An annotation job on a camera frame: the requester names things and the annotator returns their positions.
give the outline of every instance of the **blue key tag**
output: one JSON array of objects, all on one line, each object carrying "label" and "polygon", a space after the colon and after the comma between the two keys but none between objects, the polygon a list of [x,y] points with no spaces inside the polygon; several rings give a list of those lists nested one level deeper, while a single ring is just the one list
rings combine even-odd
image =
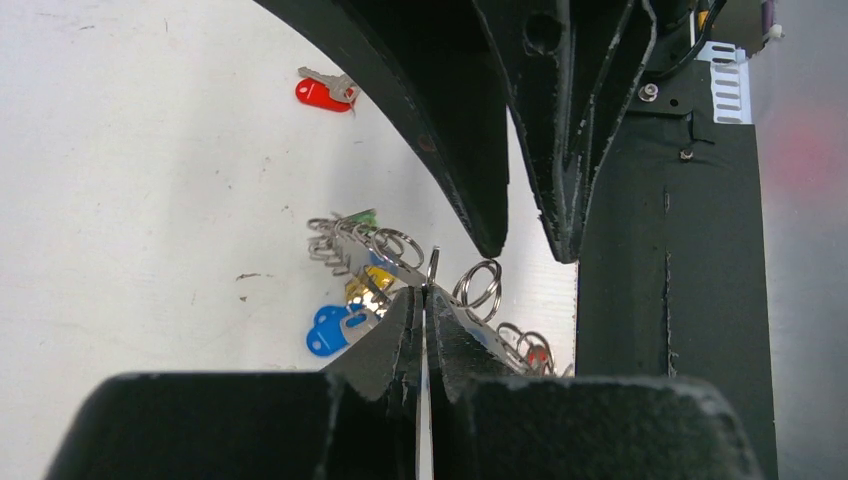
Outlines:
[{"label": "blue key tag", "polygon": [[[306,346],[309,351],[319,357],[330,356],[348,345],[342,333],[342,320],[352,312],[362,309],[361,304],[353,303],[347,307],[326,305],[315,313],[314,326],[306,334]],[[365,315],[357,315],[346,322],[347,327],[354,327],[364,322]]]}]

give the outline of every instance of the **cable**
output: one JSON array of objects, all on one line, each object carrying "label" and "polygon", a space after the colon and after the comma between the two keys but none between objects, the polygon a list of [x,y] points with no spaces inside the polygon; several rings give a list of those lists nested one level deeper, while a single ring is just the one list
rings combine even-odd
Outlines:
[{"label": "cable", "polygon": [[726,4],[727,0],[715,0],[715,2],[713,2],[713,5],[710,7],[709,12],[707,13],[707,18],[706,20],[704,20],[704,28],[701,31],[701,35],[698,37],[698,41],[695,42],[695,45],[692,45],[692,48],[689,49],[686,55],[684,55],[683,58],[681,58],[677,63],[672,65],[668,70],[653,75],[649,73],[648,77],[651,80],[664,80],[666,78],[673,77],[680,70],[683,70],[684,67],[689,65],[692,60],[694,60],[695,57],[697,57],[698,54],[701,53],[701,50],[703,50],[704,45],[707,44],[709,32],[710,30],[712,30],[713,24],[715,23],[716,18],[718,18],[718,14],[721,13],[721,9],[724,8]]}]

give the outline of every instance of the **white table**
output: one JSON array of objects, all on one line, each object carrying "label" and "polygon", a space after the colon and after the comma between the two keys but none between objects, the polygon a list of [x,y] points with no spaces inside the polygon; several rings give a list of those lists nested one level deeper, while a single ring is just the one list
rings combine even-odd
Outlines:
[{"label": "white table", "polygon": [[[446,287],[480,259],[366,95],[355,115],[295,99],[297,67],[338,69],[250,0],[6,0],[0,45],[0,478],[43,475],[111,375],[325,365],[304,338],[343,282],[308,259],[310,217],[376,207],[442,247]],[[510,135],[496,320],[564,366],[576,269]]]}]

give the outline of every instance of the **silver key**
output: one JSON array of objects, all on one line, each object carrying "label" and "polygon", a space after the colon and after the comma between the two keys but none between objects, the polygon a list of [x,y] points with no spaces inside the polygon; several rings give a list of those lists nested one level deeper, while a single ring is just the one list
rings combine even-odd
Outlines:
[{"label": "silver key", "polygon": [[333,85],[338,82],[339,77],[335,75],[321,75],[320,73],[306,67],[300,67],[297,69],[297,73],[303,78],[311,78],[316,82],[323,83],[327,88],[332,90]]},{"label": "silver key", "polygon": [[[356,84],[351,80],[351,78],[347,74],[342,75],[322,75],[315,70],[312,70],[307,67],[300,67],[297,69],[297,73],[304,78],[311,78],[316,82],[320,82],[324,84],[327,89],[330,90],[330,98],[337,102],[342,103],[352,103],[353,100],[359,95],[361,89],[356,86]],[[353,92],[348,95],[348,90],[353,90]]]}]

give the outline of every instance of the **yellow key tag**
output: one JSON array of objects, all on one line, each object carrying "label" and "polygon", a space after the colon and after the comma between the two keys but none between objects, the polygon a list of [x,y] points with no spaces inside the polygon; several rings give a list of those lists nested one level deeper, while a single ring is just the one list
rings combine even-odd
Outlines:
[{"label": "yellow key tag", "polygon": [[[393,283],[395,283],[395,277],[381,268],[371,266],[366,267],[365,271],[371,278],[371,281],[374,282],[374,285],[379,287],[384,293],[392,286]],[[347,282],[347,285],[345,285],[346,303],[362,303],[369,310],[376,312],[379,305],[372,305],[372,303],[375,303],[373,302],[373,299],[373,292],[371,292],[365,284],[359,281],[358,278],[351,278],[350,281]]]}]

